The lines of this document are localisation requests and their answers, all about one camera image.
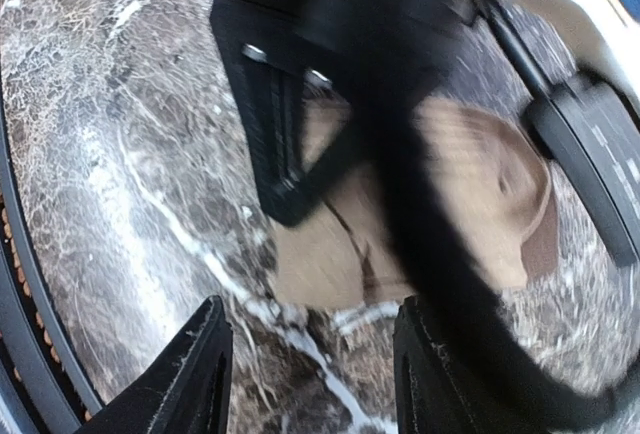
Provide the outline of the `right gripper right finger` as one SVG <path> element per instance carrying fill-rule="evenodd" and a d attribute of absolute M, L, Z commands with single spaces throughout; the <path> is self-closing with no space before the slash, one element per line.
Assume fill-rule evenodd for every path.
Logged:
<path fill-rule="evenodd" d="M 401 433 L 498 433 L 489 399 L 449 352 L 431 309 L 406 298 L 395 319 L 394 385 Z"/>

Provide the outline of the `plain brown sock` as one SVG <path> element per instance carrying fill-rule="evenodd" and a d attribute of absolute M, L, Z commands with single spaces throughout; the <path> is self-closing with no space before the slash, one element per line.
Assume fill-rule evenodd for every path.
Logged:
<path fill-rule="evenodd" d="M 418 111 L 448 213 L 495 290 L 522 289 L 558 265 L 548 163 L 513 123 L 482 108 L 429 98 Z M 373 171 L 360 163 L 300 225 L 273 227 L 275 298 L 313 309 L 400 301 L 412 290 L 388 245 Z"/>

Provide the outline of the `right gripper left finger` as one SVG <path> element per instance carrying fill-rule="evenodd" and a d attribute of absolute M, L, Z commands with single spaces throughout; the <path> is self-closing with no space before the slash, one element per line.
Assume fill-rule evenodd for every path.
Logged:
<path fill-rule="evenodd" d="M 225 433 L 233 334 L 220 297 L 204 300 L 154 362 L 80 433 Z"/>

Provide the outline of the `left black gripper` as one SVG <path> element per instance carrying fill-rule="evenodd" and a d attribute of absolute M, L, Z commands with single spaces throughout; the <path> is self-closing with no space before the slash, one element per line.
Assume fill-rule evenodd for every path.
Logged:
<path fill-rule="evenodd" d="M 354 123 L 303 166 L 303 92 L 316 49 L 420 54 L 456 46 L 472 0 L 213 0 L 210 24 L 245 130 L 262 210 L 294 227 L 360 161 Z"/>

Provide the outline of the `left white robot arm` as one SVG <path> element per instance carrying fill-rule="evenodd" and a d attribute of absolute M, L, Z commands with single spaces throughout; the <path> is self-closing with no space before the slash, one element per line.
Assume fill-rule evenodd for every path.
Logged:
<path fill-rule="evenodd" d="M 348 124 L 310 168 L 302 165 L 308 72 L 372 120 L 406 112 L 440 84 L 459 37 L 478 18 L 493 28 L 531 89 L 545 79 L 507 20 L 505 0 L 213 0 L 211 28 L 247 135 L 258 199 L 295 226 L 360 156 Z M 632 31 L 609 0 L 510 0 L 550 22 L 587 71 L 639 110 Z"/>

